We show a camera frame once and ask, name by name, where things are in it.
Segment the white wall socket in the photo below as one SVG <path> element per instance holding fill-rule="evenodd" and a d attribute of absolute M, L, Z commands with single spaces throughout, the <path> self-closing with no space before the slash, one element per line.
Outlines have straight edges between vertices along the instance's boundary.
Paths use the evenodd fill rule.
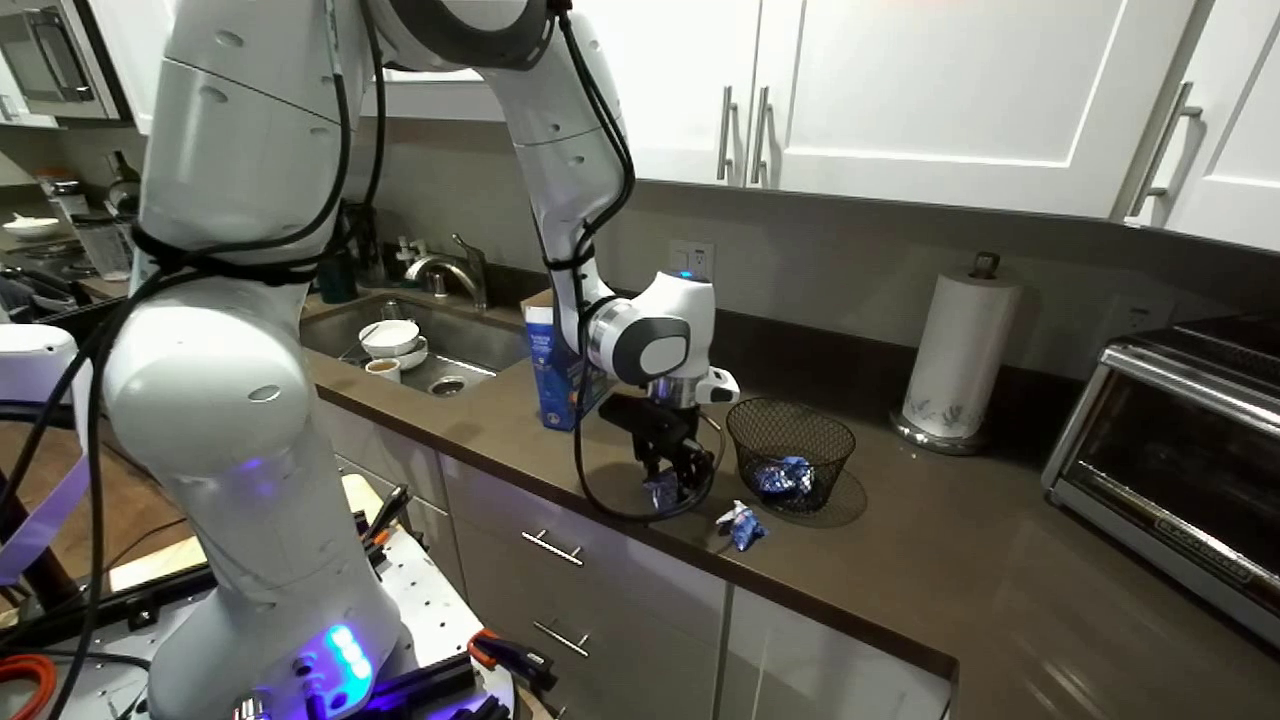
<path fill-rule="evenodd" d="M 1115 295 L 1100 327 L 1100 343 L 1125 334 L 1140 333 L 1166 327 L 1176 307 L 1172 296 L 1162 295 Z"/>
<path fill-rule="evenodd" d="M 714 281 L 716 246 L 709 242 L 673 240 L 669 242 L 666 270 L 685 279 Z"/>

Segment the dark bottle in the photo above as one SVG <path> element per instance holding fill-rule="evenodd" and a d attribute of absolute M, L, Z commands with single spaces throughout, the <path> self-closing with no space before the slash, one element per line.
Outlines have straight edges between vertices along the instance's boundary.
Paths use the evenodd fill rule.
<path fill-rule="evenodd" d="M 122 150 L 108 155 L 111 183 L 108 186 L 105 206 L 114 217 L 133 218 L 140 213 L 140 173 L 128 163 Z"/>

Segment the white base cabinet door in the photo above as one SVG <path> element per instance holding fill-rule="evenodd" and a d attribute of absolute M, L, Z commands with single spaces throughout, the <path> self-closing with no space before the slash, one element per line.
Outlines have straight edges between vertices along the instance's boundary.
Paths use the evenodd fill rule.
<path fill-rule="evenodd" d="M 951 683 L 742 588 L 717 720 L 948 720 Z"/>

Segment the stack of white bowls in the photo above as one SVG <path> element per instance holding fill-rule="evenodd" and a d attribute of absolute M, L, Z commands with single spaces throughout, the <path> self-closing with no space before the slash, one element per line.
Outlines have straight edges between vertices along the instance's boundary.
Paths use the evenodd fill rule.
<path fill-rule="evenodd" d="M 420 366 L 429 355 L 424 333 L 410 320 L 374 322 L 357 333 L 357 340 L 371 360 L 397 360 L 402 372 Z"/>

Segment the paper towel roll on holder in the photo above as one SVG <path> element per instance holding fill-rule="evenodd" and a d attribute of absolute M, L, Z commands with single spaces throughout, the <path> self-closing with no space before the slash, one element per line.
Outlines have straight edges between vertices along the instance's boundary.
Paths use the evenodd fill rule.
<path fill-rule="evenodd" d="M 1021 296 L 1000 264 L 998 254 L 983 251 L 937 277 L 904 400 L 891 414 L 897 433 L 919 447 L 970 456 L 986 443 L 986 414 Z"/>

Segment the microwave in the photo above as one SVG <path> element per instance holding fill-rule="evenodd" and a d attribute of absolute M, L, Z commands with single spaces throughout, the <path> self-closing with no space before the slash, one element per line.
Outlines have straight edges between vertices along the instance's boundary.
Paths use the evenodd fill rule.
<path fill-rule="evenodd" d="M 38 115 L 133 120 L 88 0 L 0 0 L 0 58 Z"/>

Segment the steel sink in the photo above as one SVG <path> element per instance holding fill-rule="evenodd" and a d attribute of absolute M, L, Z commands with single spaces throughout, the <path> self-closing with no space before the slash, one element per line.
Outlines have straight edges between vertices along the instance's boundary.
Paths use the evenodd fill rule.
<path fill-rule="evenodd" d="M 342 306 L 308 311 L 301 323 L 302 345 L 364 370 L 372 356 L 360 343 L 361 331 L 383 319 L 387 309 L 413 322 L 426 341 L 426 356 L 401 370 L 401 383 L 440 398 L 463 392 L 530 357 L 520 325 L 494 314 L 452 307 L 408 293 L 374 293 Z"/>

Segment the white drawer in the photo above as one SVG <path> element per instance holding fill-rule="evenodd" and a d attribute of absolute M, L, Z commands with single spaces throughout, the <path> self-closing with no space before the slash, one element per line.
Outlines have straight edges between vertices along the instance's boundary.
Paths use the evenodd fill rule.
<path fill-rule="evenodd" d="M 443 455 L 440 466 L 454 516 L 495 541 L 553 594 L 644 611 L 700 642 L 718 642 L 726 582 L 460 460 Z M 585 566 L 562 562 L 520 538 L 521 530 L 539 528 L 561 543 L 581 544 Z"/>
<path fill-rule="evenodd" d="M 644 611 L 553 594 L 495 541 L 462 521 L 456 534 L 476 615 L 554 661 L 559 682 L 547 703 L 557 720 L 713 719 L 721 637 L 708 644 Z M 590 632 L 591 657 L 568 652 L 531 625 L 548 618 Z"/>

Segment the blue carton box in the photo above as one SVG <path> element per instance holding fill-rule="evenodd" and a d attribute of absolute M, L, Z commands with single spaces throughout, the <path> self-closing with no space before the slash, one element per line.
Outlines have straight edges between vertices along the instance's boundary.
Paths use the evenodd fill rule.
<path fill-rule="evenodd" d="M 584 360 L 568 348 L 556 324 L 552 290 L 525 299 L 521 311 L 541 424 L 553 430 L 573 430 L 580 413 L 590 413 L 612 391 L 614 382 L 594 366 L 588 374 L 588 384 L 581 387 Z"/>

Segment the green soap bottle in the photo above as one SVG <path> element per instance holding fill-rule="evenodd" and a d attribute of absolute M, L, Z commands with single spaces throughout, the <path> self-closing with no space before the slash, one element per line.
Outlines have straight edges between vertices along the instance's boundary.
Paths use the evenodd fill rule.
<path fill-rule="evenodd" d="M 324 304 L 338 305 L 358 299 L 355 255 L 349 241 L 339 240 L 325 250 L 316 265 L 315 287 Z"/>

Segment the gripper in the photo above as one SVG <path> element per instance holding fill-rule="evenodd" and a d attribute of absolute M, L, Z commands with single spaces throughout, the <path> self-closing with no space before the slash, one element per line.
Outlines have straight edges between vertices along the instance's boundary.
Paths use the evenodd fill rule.
<path fill-rule="evenodd" d="M 628 398 L 626 405 L 635 456 L 646 479 L 678 468 L 678 500 L 700 503 L 714 483 L 717 454 L 696 441 L 699 411 L 650 398 Z"/>

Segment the steel tap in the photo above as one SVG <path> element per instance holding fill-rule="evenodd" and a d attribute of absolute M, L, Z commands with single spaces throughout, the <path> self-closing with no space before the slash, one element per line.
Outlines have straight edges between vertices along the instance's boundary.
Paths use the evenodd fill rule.
<path fill-rule="evenodd" d="M 444 252 L 426 252 L 412 261 L 406 273 L 404 281 L 413 287 L 434 292 L 436 274 L 452 274 L 463 290 L 470 293 L 474 307 L 479 313 L 489 309 L 489 293 L 486 282 L 486 255 L 479 247 L 471 245 L 458 233 L 451 236 L 453 242 L 461 249 L 460 256 Z"/>

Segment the toaster oven door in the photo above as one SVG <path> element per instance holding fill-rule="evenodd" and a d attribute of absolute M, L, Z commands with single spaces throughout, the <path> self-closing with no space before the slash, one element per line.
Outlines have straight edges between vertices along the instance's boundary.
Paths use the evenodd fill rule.
<path fill-rule="evenodd" d="M 1280 650 L 1280 438 L 1101 365 L 1041 482 L 1052 505 Z"/>

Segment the clear jar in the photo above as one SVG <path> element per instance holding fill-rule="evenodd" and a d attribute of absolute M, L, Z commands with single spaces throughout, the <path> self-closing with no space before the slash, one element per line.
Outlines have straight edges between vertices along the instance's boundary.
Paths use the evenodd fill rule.
<path fill-rule="evenodd" d="M 102 211 L 70 217 L 76 236 L 99 275 L 109 282 L 131 278 L 133 249 L 125 237 L 123 224 Z"/>

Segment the silver toaster oven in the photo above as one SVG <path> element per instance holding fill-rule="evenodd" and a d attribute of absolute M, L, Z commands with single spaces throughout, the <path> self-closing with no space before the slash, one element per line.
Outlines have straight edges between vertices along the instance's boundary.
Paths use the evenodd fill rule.
<path fill-rule="evenodd" d="M 1280 313 L 1110 340 L 1041 482 L 1280 651 Z"/>

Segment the white wall cabinet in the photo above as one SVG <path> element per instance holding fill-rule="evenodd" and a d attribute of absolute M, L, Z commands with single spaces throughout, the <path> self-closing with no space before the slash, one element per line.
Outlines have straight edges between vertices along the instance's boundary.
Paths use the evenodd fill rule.
<path fill-rule="evenodd" d="M 339 133 L 498 120 L 545 236 L 639 181 L 1102 220 L 1213 0 L 88 0 L 146 231 L 315 246 Z"/>

